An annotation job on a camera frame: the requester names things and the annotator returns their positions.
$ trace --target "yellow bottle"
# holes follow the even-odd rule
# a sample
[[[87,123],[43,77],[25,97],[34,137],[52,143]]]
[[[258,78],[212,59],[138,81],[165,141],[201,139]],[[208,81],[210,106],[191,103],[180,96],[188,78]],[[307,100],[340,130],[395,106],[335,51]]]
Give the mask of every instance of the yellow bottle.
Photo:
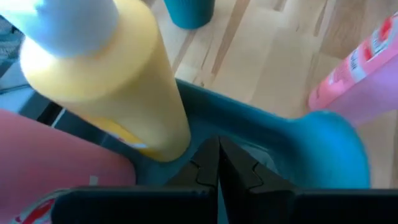
[[[34,89],[155,160],[183,154],[190,143],[187,117],[144,3],[23,2],[0,14],[27,36],[21,66]]]

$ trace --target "wooden floor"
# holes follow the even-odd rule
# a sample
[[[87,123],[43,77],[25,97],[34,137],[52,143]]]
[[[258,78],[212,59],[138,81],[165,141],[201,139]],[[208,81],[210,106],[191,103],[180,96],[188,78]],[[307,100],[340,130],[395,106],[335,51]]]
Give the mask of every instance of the wooden floor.
[[[398,0],[216,0],[213,20],[189,31],[163,0],[146,2],[177,78],[284,117],[305,114],[309,91],[398,11]],[[375,188],[398,187],[397,122],[392,111],[358,129]]]

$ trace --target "bottle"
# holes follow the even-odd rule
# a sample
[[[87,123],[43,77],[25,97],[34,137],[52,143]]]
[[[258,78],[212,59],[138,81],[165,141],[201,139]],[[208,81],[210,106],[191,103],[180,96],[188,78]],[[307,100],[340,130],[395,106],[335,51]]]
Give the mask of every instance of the bottle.
[[[187,117],[143,2],[5,2],[0,14],[27,36],[21,67],[34,89],[155,160],[184,153]]]
[[[115,152],[5,110],[0,124],[0,223],[33,223],[21,214],[55,190],[136,183]]]
[[[398,109],[397,33],[395,13],[311,92],[310,109],[334,111],[353,126]]]

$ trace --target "blue cup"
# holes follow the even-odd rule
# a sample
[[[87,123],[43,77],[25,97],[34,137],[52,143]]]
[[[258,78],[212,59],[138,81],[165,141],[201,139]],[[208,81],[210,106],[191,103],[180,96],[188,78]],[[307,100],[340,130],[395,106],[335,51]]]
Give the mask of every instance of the blue cup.
[[[215,0],[164,0],[175,25],[183,29],[197,29],[210,22]]]

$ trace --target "white bottle cap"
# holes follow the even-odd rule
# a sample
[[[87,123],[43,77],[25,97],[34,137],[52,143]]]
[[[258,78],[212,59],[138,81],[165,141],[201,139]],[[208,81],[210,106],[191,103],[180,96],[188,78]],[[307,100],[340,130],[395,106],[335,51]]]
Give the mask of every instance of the white bottle cap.
[[[56,57],[103,48],[119,17],[113,0],[0,0],[0,15]]]

